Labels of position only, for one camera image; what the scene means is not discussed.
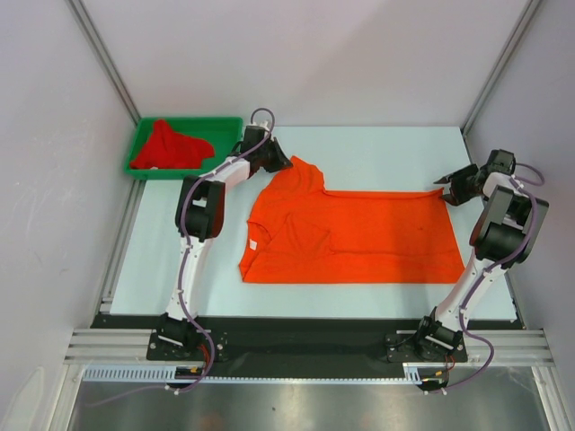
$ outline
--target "gray wall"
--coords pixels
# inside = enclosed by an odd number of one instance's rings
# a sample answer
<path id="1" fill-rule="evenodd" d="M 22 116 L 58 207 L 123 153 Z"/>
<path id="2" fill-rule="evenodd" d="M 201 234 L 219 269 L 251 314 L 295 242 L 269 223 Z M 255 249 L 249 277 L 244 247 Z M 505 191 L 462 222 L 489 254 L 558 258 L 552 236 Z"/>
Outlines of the gray wall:
<path id="1" fill-rule="evenodd" d="M 575 2 L 544 2 L 469 136 L 477 161 L 506 148 L 540 168 L 551 205 L 532 256 L 517 268 L 519 305 L 543 327 L 575 402 Z"/>
<path id="2" fill-rule="evenodd" d="M 129 180 L 133 130 L 62 0 L 0 15 L 0 422 L 48 410 L 73 327 L 95 304 Z"/>
<path id="3" fill-rule="evenodd" d="M 143 115 L 455 126 L 526 0 L 85 0 Z"/>

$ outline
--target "metal frame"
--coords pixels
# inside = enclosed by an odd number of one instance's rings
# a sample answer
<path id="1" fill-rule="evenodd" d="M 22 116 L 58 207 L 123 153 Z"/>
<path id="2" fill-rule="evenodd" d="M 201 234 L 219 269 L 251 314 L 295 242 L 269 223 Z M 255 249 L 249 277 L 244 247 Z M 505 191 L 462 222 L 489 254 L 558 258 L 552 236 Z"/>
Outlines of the metal frame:
<path id="1" fill-rule="evenodd" d="M 132 118 L 132 121 L 134 121 L 134 125 L 137 125 L 141 117 L 137 111 L 136 104 L 132 100 L 132 96 L 129 94 L 128 88 L 124 84 L 118 68 L 112 60 L 110 52 L 106 48 L 100 33 L 96 30 L 92 17 L 88 13 L 84 2 L 82 0 L 66 0 L 66 3 L 70 7 L 72 15 L 75 17 L 76 22 L 88 40 L 88 44 L 92 48 L 93 53 L 102 65 L 104 72 L 108 78 L 110 78 L 110 82 L 114 87 L 116 94 L 124 104 L 128 115 Z"/>
<path id="2" fill-rule="evenodd" d="M 557 368 L 534 367 L 533 376 L 551 431 L 571 430 L 574 422 L 562 401 Z"/>
<path id="3" fill-rule="evenodd" d="M 144 194 L 145 181 L 134 180 L 128 193 L 124 213 L 119 223 L 118 234 L 116 241 L 112 246 L 110 259 L 106 266 L 106 272 L 103 277 L 102 285 L 100 286 L 100 294 L 98 301 L 94 307 L 94 313 L 110 312 L 111 302 L 114 298 L 116 285 L 118 284 L 119 273 L 122 268 L 122 262 L 128 249 L 129 237 L 132 233 L 132 228 L 136 222 L 137 209 L 140 205 L 140 200 Z"/>
<path id="4" fill-rule="evenodd" d="M 63 379 L 57 394 L 54 408 L 49 415 L 45 429 L 47 431 L 63 431 L 68 429 L 75 400 L 82 383 L 84 365 L 64 365 Z"/>
<path id="5" fill-rule="evenodd" d="M 193 379 L 179 379 L 176 370 L 193 365 L 86 365 L 84 382 L 114 383 L 192 383 Z M 404 377 L 381 379 L 276 379 L 276 378 L 234 378 L 210 377 L 205 383 L 297 383 L 297 384 L 421 384 L 418 369 L 413 366 L 403 367 Z"/>
<path id="6" fill-rule="evenodd" d="M 475 99 L 475 102 L 473 103 L 473 106 L 467 115 L 467 118 L 465 119 L 464 125 L 462 126 L 462 134 L 464 139 L 467 137 L 467 135 L 469 135 L 469 131 L 479 117 L 483 106 L 485 106 L 485 103 L 487 100 L 489 100 L 493 89 L 507 69 L 511 58 L 513 58 L 513 54 L 515 54 L 515 52 L 518 50 L 519 44 L 525 37 L 529 25 L 531 22 L 533 22 L 536 13 L 539 10 L 539 6 L 542 3 L 543 0 L 529 0 L 526 7 L 523 9 L 523 12 L 519 17 L 515 28 L 507 39 L 505 47 L 501 51 L 499 58 L 495 62 L 495 66 L 487 78 L 487 82 L 479 92 L 479 96 L 477 96 L 477 99 Z"/>
<path id="7" fill-rule="evenodd" d="M 146 351 L 153 330 L 75 330 L 66 352 L 66 365 L 186 365 L 201 362 L 148 361 Z M 547 339 L 542 330 L 476 330 L 495 347 L 491 366 L 554 366 Z M 485 363 L 489 349 L 481 341 L 464 338 L 469 362 L 461 367 Z M 441 367 L 443 363 L 407 363 L 413 367 Z"/>

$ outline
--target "black mounting bracket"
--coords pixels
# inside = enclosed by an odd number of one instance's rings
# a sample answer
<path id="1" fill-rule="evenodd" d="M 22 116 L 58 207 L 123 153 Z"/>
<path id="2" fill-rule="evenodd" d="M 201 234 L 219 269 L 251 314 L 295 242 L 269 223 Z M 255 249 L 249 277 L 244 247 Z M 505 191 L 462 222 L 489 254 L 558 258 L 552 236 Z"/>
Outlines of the black mounting bracket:
<path id="1" fill-rule="evenodd" d="M 214 360 L 225 361 L 227 334 L 210 331 L 210 336 L 216 348 Z M 146 359 L 148 361 L 203 361 L 203 353 L 199 350 L 202 345 L 209 351 L 208 342 L 195 326 L 185 320 L 172 319 L 164 313 L 150 335 Z"/>
<path id="2" fill-rule="evenodd" d="M 463 332 L 445 328 L 434 319 L 434 312 L 425 316 L 411 334 L 387 334 L 387 360 L 397 362 L 446 362 L 452 356 L 457 362 L 467 362 Z"/>
<path id="3" fill-rule="evenodd" d="M 236 144 L 236 147 L 239 147 L 238 151 L 231 155 L 239 155 L 251 150 L 269 134 L 270 132 L 266 128 L 255 125 L 246 126 L 243 132 L 243 141 Z M 257 150 L 246 155 L 245 160 L 250 162 L 250 177 L 260 168 L 273 173 L 293 167 L 292 162 L 281 150 L 278 139 L 274 136 L 268 137 Z"/>

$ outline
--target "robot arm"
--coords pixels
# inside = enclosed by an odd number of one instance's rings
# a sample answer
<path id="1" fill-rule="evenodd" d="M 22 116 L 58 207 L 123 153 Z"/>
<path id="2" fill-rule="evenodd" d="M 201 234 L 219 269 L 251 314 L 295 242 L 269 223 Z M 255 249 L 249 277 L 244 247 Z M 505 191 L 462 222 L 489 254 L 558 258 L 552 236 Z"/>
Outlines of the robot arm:
<path id="1" fill-rule="evenodd" d="M 253 151 L 253 148 L 264 138 L 266 139 L 263 144 Z M 175 217 L 175 223 L 181 235 L 179 266 L 182 271 L 181 290 L 176 280 L 166 313 L 160 317 L 156 329 L 160 340 L 176 346 L 193 346 L 196 342 L 196 331 L 190 329 L 181 306 L 181 299 L 190 315 L 197 316 L 200 277 L 212 242 L 220 234 L 224 225 L 226 192 L 248 180 L 260 168 L 267 172 L 277 172 L 292 167 L 291 162 L 279 147 L 278 140 L 270 135 L 267 122 L 259 126 L 255 124 L 247 126 L 243 141 L 239 142 L 236 147 L 238 147 L 237 152 L 232 152 L 214 171 L 205 174 L 209 175 L 209 180 L 203 180 L 194 189 L 187 208 L 184 208 L 186 197 L 199 181 L 199 177 L 188 176 L 182 183 Z M 182 212 L 190 242 L 182 230 Z M 185 265 L 182 266 L 187 249 L 190 249 L 190 252 Z"/>
<path id="2" fill-rule="evenodd" d="M 433 361 L 454 353 L 462 345 L 473 309 L 489 287 L 523 262 L 533 248 L 549 204 L 527 195 L 513 175 L 515 166 L 512 153 L 494 150 L 483 167 L 470 165 L 437 181 L 450 184 L 449 194 L 442 198 L 451 205 L 476 196 L 486 205 L 471 234 L 473 252 L 464 273 L 414 334 L 421 359 Z"/>

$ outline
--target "white table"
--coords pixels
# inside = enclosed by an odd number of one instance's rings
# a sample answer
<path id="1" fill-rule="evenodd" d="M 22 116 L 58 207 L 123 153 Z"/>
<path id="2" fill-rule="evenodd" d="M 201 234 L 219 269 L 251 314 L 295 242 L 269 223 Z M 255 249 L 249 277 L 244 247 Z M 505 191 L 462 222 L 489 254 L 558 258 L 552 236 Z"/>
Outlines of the white table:
<path id="1" fill-rule="evenodd" d="M 435 189 L 433 181 L 469 164 L 458 128 L 276 128 L 286 155 L 323 172 L 325 187 L 339 190 Z M 307 318 L 417 318 L 429 314 L 451 285 L 256 285 L 244 283 L 238 263 L 246 220 L 272 175 L 260 171 L 226 196 L 222 233 L 208 256 L 199 313 L 210 316 Z M 123 261 L 112 314 L 161 314 L 178 270 L 179 234 L 174 215 L 181 181 L 149 181 Z M 482 212 L 479 199 L 450 207 L 464 263 L 469 236 Z M 515 308 L 501 278 L 473 313 L 475 319 L 514 320 Z"/>

